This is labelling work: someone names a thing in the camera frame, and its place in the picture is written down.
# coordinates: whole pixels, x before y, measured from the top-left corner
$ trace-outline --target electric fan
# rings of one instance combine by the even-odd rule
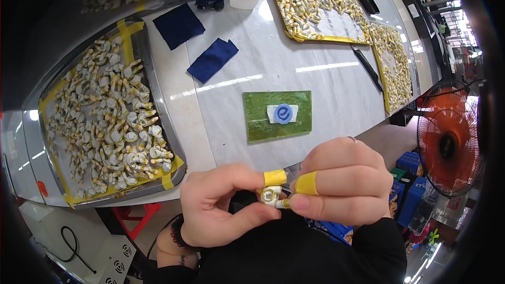
[[[417,144],[425,174],[438,193],[458,197],[482,171],[477,140],[478,98],[456,80],[435,84],[424,96]]]

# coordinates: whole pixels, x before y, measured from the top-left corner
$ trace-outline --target black knife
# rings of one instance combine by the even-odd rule
[[[377,86],[377,88],[381,92],[384,92],[384,86],[382,85],[382,82],[380,81],[379,76],[377,75],[375,70],[372,68],[372,66],[370,65],[368,60],[365,58],[363,53],[359,49],[354,47],[353,45],[351,45],[350,47],[352,48],[352,51],[354,52],[354,54],[356,54],[357,59],[359,59],[361,64],[365,67],[366,71],[370,75],[370,78],[372,78],[372,80],[375,83],[375,85]]]

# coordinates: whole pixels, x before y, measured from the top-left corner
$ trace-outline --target green mat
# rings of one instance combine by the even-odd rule
[[[312,95],[310,91],[244,92],[245,122],[248,142],[255,143],[312,131]],[[298,105],[296,122],[270,124],[267,105]]]

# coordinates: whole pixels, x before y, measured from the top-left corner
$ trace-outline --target person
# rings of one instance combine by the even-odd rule
[[[314,148],[300,168],[300,177],[316,171],[315,195],[296,192],[298,179],[291,209],[256,201],[234,213],[236,191],[261,190],[262,173],[229,164],[190,174],[182,217],[159,234],[158,268],[144,283],[402,283],[407,257],[389,213],[393,178],[383,158],[354,138],[337,138]],[[309,228],[304,217],[353,225],[352,246]]]

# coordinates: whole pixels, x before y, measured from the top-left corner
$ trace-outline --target white machine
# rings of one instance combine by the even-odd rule
[[[33,202],[25,202],[19,207],[21,214],[33,234],[35,245],[52,261],[68,274],[82,283],[121,284],[130,268],[135,246],[125,236],[111,235],[94,209],[75,211],[51,207]],[[92,268],[93,273],[76,256],[72,261],[62,262],[59,258],[69,259],[77,239],[79,256]]]

